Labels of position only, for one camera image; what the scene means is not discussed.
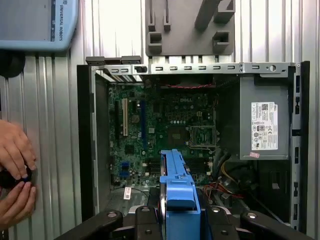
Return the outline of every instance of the hand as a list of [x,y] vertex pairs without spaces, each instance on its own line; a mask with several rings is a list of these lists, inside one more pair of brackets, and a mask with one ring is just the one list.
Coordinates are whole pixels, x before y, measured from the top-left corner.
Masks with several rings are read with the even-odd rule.
[[21,181],[0,201],[0,231],[31,216],[35,208],[36,188]]
[[0,165],[19,180],[26,178],[26,165],[36,169],[36,156],[32,145],[23,130],[12,123],[0,120]]

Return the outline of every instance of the metal chassis frame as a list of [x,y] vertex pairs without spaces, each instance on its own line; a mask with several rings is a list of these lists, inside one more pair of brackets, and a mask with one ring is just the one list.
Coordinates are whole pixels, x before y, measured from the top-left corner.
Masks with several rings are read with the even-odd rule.
[[[296,103],[300,107],[299,114],[292,112],[292,123],[290,126],[290,152],[291,152],[291,200],[290,200],[290,226],[299,230],[300,214],[300,163],[301,156],[298,155],[298,161],[294,160],[295,148],[301,146],[301,137],[293,135],[295,130],[301,129],[301,104],[295,99],[301,99],[301,91],[296,92],[295,79],[300,78],[301,64],[293,62],[239,62],[239,63],[211,63],[211,64],[132,64],[132,65],[100,65],[91,66],[91,93],[93,98],[92,114],[92,142],[95,147],[94,156],[92,157],[93,175],[94,175],[94,209],[95,214],[100,212],[99,208],[99,186],[98,186],[98,156],[97,156],[97,128],[96,128],[96,74],[101,75],[109,82],[115,83],[134,83],[141,82],[136,76],[143,75],[160,75],[160,74],[259,74],[265,78],[287,78],[288,68],[295,67],[293,76],[293,109]],[[145,68],[146,72],[137,72],[137,69]]]

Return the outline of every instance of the corrugated metal wall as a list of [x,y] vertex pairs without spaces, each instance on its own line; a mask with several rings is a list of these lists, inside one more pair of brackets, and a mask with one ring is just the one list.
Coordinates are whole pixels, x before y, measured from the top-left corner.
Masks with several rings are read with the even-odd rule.
[[[51,240],[81,222],[76,65],[83,64],[85,56],[141,55],[146,62],[144,1],[80,0],[68,53],[29,56],[21,76],[0,78],[2,117],[24,127],[38,156],[36,211],[10,229],[10,239]],[[235,51],[220,56],[220,62],[311,61],[307,226],[317,237],[319,0],[236,0],[235,5]]]

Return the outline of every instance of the green circuit board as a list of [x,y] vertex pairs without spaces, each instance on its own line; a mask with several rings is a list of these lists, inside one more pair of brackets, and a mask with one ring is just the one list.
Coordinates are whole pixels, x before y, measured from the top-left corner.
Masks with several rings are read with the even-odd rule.
[[215,98],[145,85],[109,87],[111,181],[159,184],[160,151],[178,149],[197,185],[209,182],[217,144]]

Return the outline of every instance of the gray 3d printed holder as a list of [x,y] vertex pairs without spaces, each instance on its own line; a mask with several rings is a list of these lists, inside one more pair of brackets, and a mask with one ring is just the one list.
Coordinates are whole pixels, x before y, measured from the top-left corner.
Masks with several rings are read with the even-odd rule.
[[145,0],[148,56],[230,55],[235,0]]

